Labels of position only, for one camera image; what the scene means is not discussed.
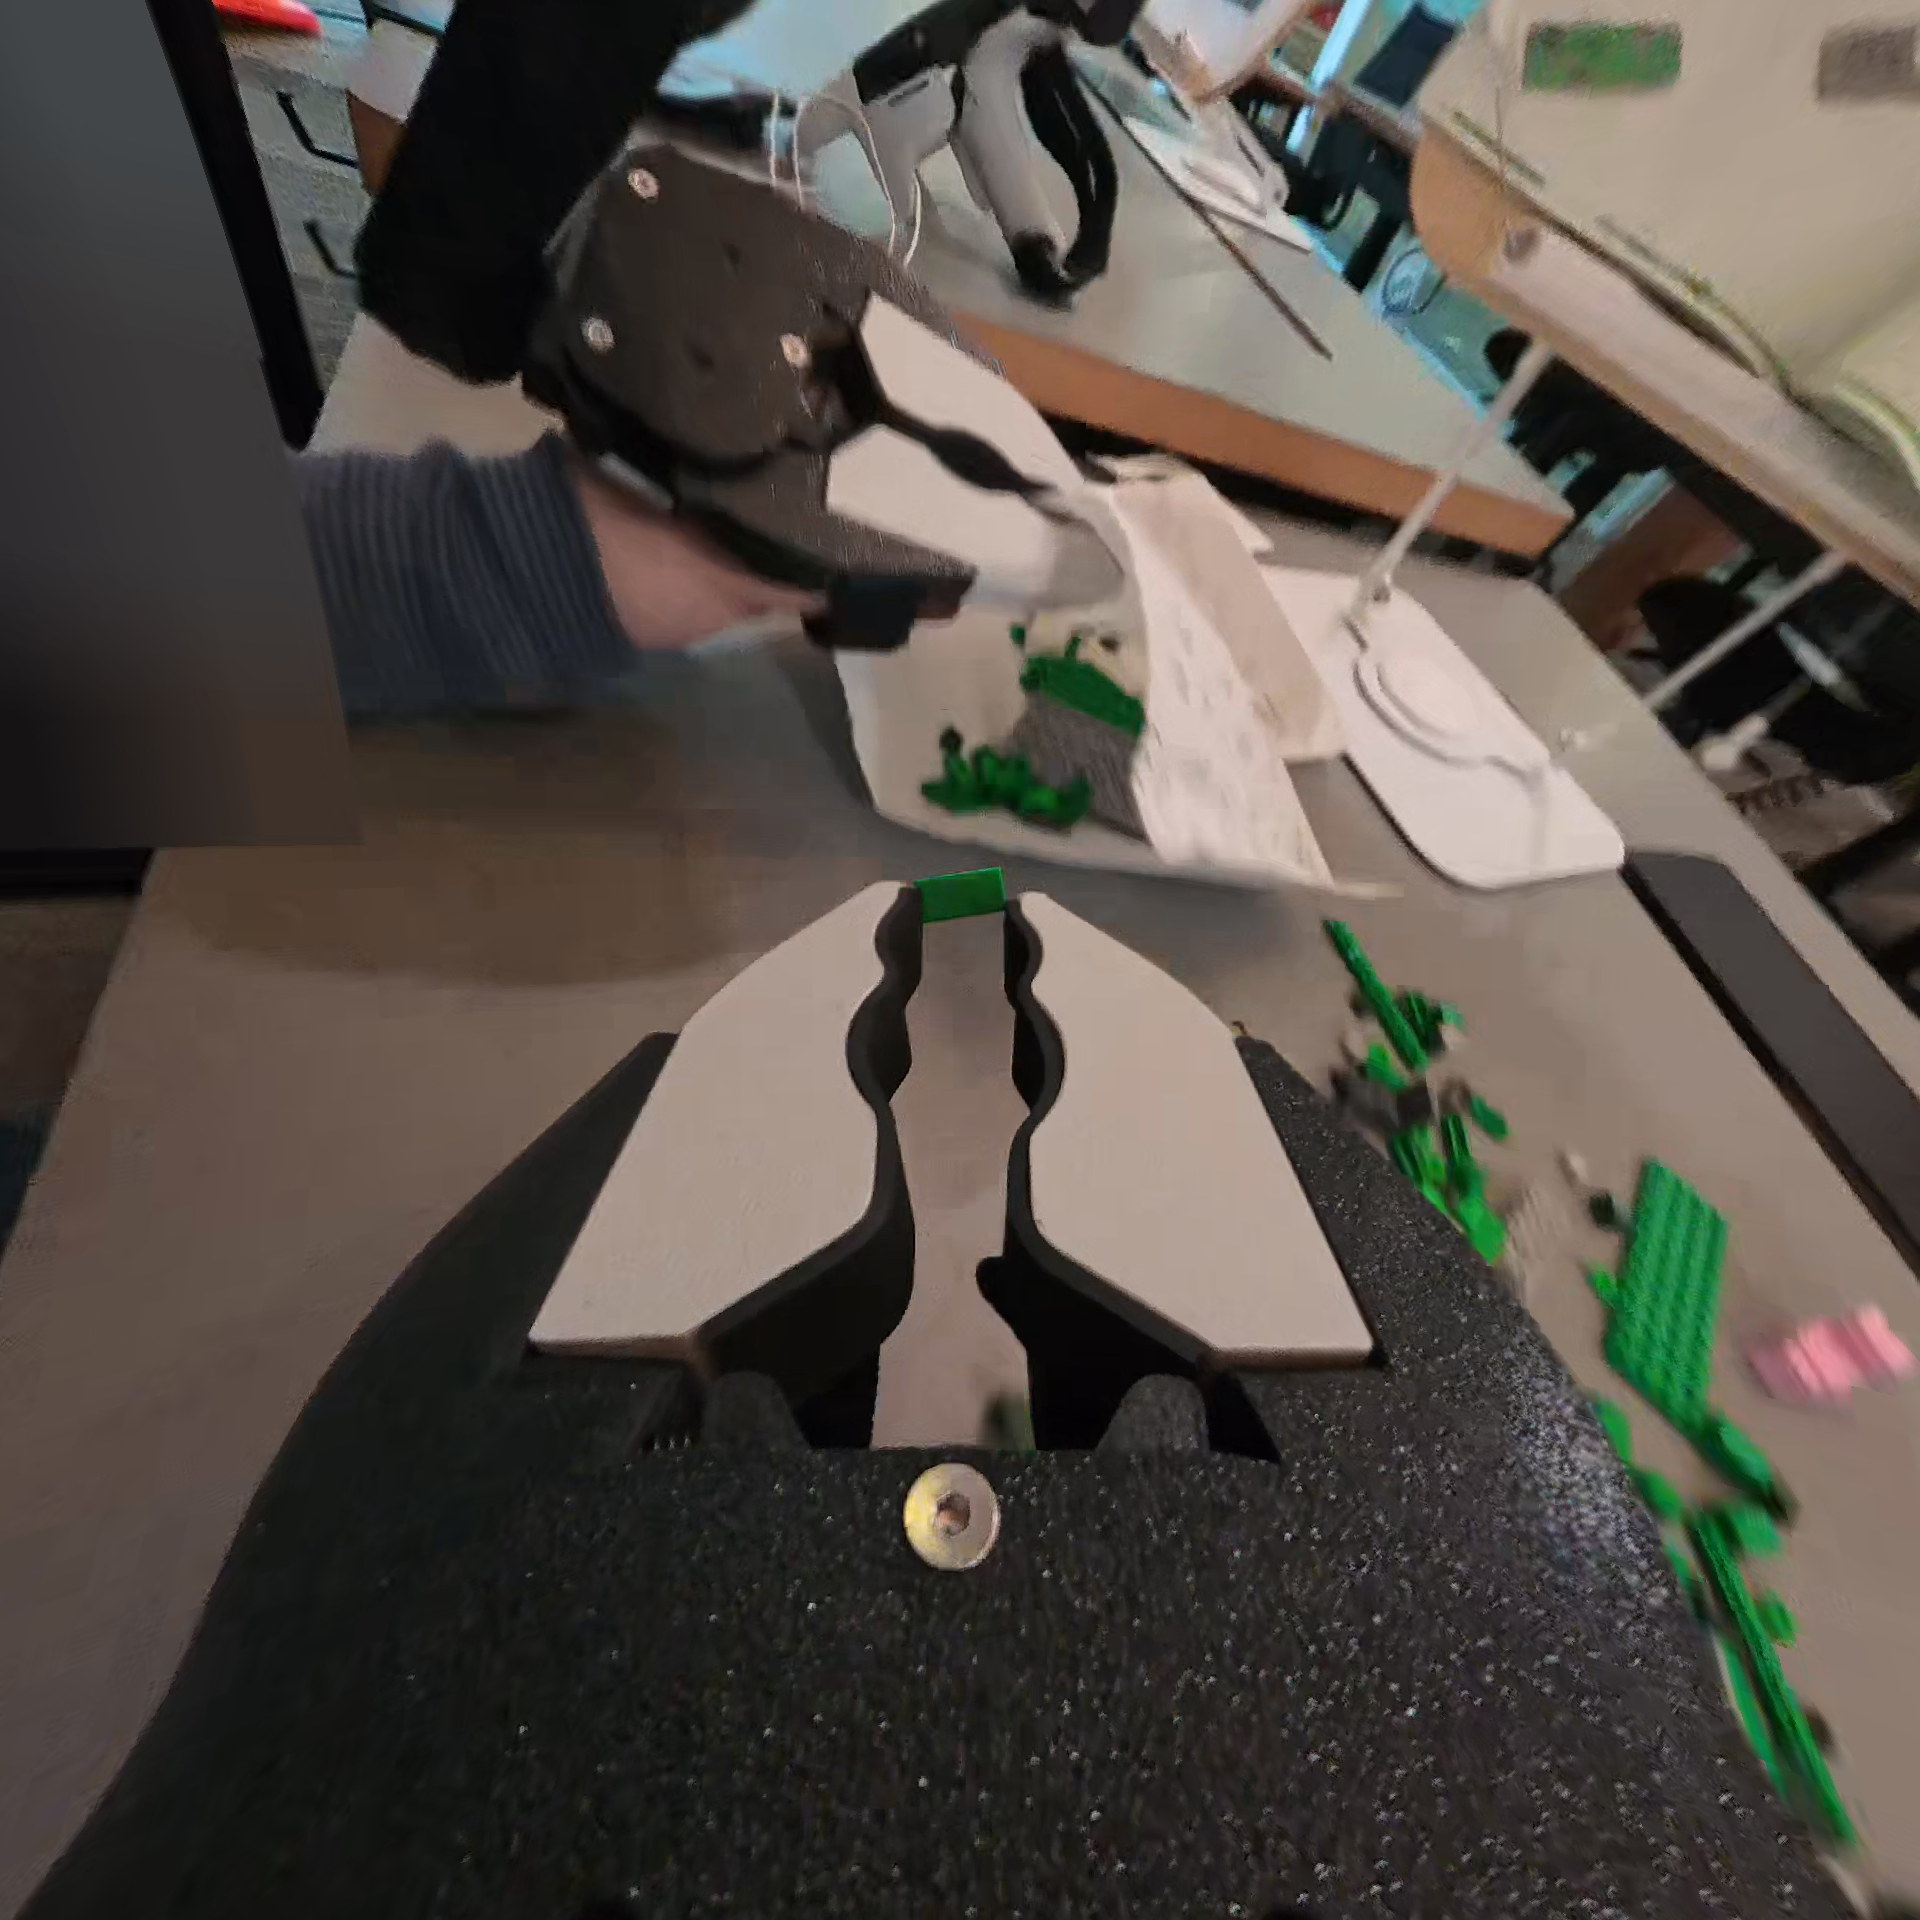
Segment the pile of green bricks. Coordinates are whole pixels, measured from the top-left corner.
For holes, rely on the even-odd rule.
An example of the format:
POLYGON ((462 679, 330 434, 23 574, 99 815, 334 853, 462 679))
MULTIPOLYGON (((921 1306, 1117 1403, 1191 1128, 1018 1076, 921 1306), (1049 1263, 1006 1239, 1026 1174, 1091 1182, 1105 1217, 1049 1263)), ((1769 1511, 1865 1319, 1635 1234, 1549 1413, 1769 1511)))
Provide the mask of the pile of green bricks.
MULTIPOLYGON (((1504 1142, 1508 1134, 1506 1117, 1473 1093, 1436 1093, 1429 1083, 1429 1067, 1447 1028, 1457 1025, 1457 1014, 1423 995, 1395 995, 1349 924, 1332 917, 1323 931, 1349 975, 1352 1002, 1377 1025, 1377 1037, 1358 1058, 1354 1087, 1382 1093, 1395 1111, 1386 1123, 1386 1156, 1397 1182, 1447 1217, 1479 1262, 1496 1267, 1517 1255, 1517 1222, 1496 1216, 1473 1131, 1504 1142)), ((1621 1236, 1629 1216, 1630 1209, 1606 1213, 1604 1222, 1621 1236)), ((1674 1563, 1681 1586, 1707 1608, 1729 1662, 1733 1703, 1769 1778, 1809 1818, 1814 1838, 1839 1853, 1853 1849, 1857 1830, 1835 1781, 1829 1752, 1779 1662, 1779 1648, 1793 1637, 1788 1608, 1745 1573, 1745 1563, 1782 1549, 1782 1533, 1796 1514, 1784 1480, 1760 1445, 1713 1404, 1706 1439, 1682 1441, 1729 1487, 1729 1496, 1688 1502, 1658 1473, 1635 1463, 1621 1410, 1606 1400, 1595 1408, 1658 1524, 1688 1536, 1688 1549, 1674 1563)))

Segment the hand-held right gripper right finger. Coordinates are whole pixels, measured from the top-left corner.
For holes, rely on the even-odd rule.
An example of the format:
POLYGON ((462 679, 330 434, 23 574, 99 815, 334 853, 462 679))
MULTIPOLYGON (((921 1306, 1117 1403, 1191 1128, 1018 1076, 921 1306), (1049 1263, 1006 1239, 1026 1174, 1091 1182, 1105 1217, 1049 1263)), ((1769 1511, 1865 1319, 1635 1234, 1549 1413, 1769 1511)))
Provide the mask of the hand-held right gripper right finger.
POLYGON ((1041 892, 1004 914, 1024 1119, 980 1293, 1034 1375, 1360 1368, 1374 1332, 1234 1028, 1041 892))

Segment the white flat stand parts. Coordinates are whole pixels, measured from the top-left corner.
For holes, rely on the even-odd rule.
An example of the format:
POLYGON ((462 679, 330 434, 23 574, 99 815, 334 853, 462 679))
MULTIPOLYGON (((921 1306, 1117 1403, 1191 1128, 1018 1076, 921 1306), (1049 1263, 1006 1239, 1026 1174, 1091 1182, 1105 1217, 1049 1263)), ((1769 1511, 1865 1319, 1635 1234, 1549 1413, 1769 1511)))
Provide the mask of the white flat stand parts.
POLYGON ((1256 284, 1281 321, 1328 362, 1328 342, 1271 275, 1281 261, 1317 261, 1317 249, 1289 209, 1284 171, 1250 128, 1231 109, 1188 109, 1180 97, 1108 109, 1188 211, 1256 284))

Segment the wooden book stand white base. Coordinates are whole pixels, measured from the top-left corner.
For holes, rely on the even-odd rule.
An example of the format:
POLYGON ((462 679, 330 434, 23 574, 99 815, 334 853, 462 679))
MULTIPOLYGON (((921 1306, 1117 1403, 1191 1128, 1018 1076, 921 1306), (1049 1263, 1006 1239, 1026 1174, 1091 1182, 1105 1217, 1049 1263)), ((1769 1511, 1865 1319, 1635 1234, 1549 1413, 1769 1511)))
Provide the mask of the wooden book stand white base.
POLYGON ((1643 709, 1667 705, 1846 566, 1918 601, 1918 488, 1745 370, 1701 321, 1681 320, 1671 300, 1549 217, 1457 132, 1420 132, 1412 209, 1436 263, 1517 321, 1530 343, 1354 580, 1308 584, 1304 570, 1269 568, 1266 586, 1332 696, 1349 766, 1423 863, 1475 892, 1610 873, 1621 864, 1621 835, 1578 789, 1569 762, 1616 724, 1545 742, 1397 586, 1465 468, 1557 358, 1819 539, 1814 562, 1788 589, 1742 616, 1698 667, 1655 685, 1643 709))

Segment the heap of small green pieces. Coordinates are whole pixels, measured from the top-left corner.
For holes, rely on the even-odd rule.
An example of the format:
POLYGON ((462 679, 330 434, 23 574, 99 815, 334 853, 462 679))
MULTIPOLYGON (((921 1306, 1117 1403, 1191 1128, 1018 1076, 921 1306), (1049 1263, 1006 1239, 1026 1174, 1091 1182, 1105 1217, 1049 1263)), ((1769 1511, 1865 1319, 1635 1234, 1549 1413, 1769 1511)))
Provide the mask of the heap of small green pieces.
POLYGON ((942 770, 923 782, 923 800, 950 813, 1004 813, 1041 833, 1070 833, 1091 813, 1091 778, 1049 782, 1024 756, 967 750, 958 727, 937 737, 942 770))

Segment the white paper bag brick print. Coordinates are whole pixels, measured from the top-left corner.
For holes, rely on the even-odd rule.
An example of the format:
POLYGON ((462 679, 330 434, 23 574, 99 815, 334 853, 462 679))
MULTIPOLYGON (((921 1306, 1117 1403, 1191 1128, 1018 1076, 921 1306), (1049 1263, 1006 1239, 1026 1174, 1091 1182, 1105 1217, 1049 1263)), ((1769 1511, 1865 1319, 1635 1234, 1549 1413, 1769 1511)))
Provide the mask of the white paper bag brick print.
POLYGON ((853 758, 881 819, 996 859, 1041 859, 1240 887, 1389 899, 1386 882, 1336 877, 1290 778, 1295 762, 1343 756, 1343 727, 1261 568, 1266 538, 1197 470, 1149 455, 1108 463, 1091 497, 1117 520, 1129 596, 1098 612, 967 612, 881 658, 837 658, 853 758), (1134 795, 1146 837, 1082 819, 1041 833, 1004 813, 950 815, 923 800, 937 737, 1009 750, 1021 664, 1070 628, 1120 635, 1141 674, 1146 734, 1134 795))

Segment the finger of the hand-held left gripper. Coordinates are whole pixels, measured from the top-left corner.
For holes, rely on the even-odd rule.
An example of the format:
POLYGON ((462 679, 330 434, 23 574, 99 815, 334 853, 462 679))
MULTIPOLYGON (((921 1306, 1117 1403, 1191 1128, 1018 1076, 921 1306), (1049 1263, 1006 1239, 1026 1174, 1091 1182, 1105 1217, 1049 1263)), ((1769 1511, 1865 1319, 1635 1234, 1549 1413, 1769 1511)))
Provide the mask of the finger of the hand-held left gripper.
POLYGON ((984 485, 1015 485, 1021 472, 1089 488, 1021 390, 898 303, 865 300, 854 348, 877 390, 877 414, 853 439, 914 439, 984 485))
POLYGON ((1077 481, 984 485, 914 439, 853 439, 827 456, 825 504, 960 566, 967 608, 1098 612, 1129 596, 1125 538, 1077 481))

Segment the person's left forearm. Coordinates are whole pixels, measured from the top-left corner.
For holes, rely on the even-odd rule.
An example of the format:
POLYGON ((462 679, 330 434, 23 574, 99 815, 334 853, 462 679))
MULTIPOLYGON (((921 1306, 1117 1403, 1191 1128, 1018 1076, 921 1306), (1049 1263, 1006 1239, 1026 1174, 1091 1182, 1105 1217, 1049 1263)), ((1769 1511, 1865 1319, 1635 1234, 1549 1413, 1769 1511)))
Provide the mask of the person's left forearm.
POLYGON ((602 703, 630 679, 560 436, 288 456, 347 720, 602 703))

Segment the large flat green plate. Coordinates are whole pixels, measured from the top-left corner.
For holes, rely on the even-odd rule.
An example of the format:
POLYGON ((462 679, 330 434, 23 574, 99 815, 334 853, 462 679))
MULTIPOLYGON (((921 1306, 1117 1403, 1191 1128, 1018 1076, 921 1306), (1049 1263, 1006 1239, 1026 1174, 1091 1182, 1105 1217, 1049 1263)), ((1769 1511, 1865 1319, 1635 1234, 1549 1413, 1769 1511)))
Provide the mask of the large flat green plate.
POLYGON ((1713 1341, 1729 1222, 1662 1159, 1643 1159, 1612 1274, 1595 1277, 1604 1361, 1681 1439, 1713 1419, 1713 1341))

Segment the grey studded plate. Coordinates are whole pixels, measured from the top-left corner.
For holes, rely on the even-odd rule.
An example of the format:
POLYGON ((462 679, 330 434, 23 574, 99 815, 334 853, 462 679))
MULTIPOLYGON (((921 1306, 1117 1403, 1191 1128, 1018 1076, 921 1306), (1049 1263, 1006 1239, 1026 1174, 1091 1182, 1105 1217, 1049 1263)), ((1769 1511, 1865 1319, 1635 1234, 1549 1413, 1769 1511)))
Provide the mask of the grey studded plate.
POLYGON ((1021 716, 1009 750, 1052 789, 1086 787, 1086 815, 1145 840, 1134 758, 1146 734, 1141 674, 1120 658, 1120 635, 1070 628, 1052 652, 1021 664, 1021 716))

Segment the pink brick piece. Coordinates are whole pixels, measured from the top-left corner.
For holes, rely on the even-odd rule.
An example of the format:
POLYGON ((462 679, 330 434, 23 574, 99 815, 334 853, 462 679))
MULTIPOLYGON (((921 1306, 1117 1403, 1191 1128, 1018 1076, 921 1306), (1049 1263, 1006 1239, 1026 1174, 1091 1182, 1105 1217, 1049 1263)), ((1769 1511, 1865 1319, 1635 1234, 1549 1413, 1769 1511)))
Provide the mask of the pink brick piece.
POLYGON ((1857 1390, 1899 1390, 1918 1355, 1882 1306, 1813 1317, 1747 1350, 1747 1375, 1774 1403, 1844 1408, 1857 1390))

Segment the grey desk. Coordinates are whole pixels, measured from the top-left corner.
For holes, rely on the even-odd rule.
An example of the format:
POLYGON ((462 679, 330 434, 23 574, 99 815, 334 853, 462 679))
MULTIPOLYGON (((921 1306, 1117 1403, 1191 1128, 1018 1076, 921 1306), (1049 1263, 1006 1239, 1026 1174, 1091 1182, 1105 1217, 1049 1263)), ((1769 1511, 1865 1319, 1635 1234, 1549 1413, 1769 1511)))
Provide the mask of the grey desk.
MULTIPOLYGON (((1774 857, 1533 589, 1406 570, 1635 849, 1723 863, 1882 1058, 1918 1025, 1774 857)), ((869 882, 987 857, 854 797, 825 658, 720 644, 634 709, 375 734, 364 845, 158 853, 2 1258, 2 1914, 44 1881, 171 1679, 244 1496, 376 1282, 645 1032, 869 882)), ((1688 1171, 1733 1222, 1727 1335, 1857 1297, 1918 1337, 1918 1280, 1621 882, 1468 892, 1343 765, 1297 775, 1345 877, 1389 899, 1223 892, 1011 863, 1271 1040, 1328 1061, 1349 911, 1381 973, 1464 998, 1465 1067, 1524 1182, 1688 1171)), ((964 1277, 996 1225, 1009 1008, 994 943, 914 1001, 900 1138, 925 1280, 881 1433, 958 1435, 1015 1350, 964 1277)), ((1918 1386, 1802 1413, 1723 1361, 1737 1419, 1806 1502, 1788 1564, 1876 1865, 1918 1891, 1918 1386)))

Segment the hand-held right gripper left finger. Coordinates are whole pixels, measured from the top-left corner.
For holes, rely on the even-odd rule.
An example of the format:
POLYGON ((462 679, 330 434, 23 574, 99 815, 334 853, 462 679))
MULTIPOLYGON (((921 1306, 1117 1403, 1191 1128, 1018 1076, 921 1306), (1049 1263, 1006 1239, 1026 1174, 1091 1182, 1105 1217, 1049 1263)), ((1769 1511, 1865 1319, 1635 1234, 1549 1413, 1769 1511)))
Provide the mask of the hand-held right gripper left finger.
POLYGON ((849 1042, 895 911, 918 934, 903 887, 865 887, 686 1018, 529 1321, 538 1355, 717 1361, 740 1311, 863 1225, 886 1095, 849 1042))

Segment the person's left hand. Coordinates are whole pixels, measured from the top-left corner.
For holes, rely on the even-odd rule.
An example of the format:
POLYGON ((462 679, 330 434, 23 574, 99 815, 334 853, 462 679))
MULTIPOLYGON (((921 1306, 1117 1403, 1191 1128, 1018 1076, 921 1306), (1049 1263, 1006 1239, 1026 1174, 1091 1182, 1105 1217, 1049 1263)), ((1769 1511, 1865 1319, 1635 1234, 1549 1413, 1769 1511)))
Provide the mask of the person's left hand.
POLYGON ((690 652, 720 635, 784 628, 823 613, 809 593, 740 568, 693 523, 588 468, 570 470, 609 608, 637 652, 690 652))

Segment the spare hand-held gripper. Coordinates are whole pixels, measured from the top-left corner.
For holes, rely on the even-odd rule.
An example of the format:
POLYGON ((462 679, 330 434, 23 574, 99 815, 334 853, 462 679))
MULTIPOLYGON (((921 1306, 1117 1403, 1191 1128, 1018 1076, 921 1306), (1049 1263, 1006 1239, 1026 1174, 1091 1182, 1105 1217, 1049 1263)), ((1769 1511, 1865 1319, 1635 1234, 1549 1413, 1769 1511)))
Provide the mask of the spare hand-held gripper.
POLYGON ((990 216, 1024 294, 1066 306, 1108 272, 1117 161, 1070 48, 1120 48, 1141 2, 925 2, 823 92, 767 113, 776 184, 805 200, 814 155, 853 135, 908 261, 923 228, 923 166, 950 155, 990 216))

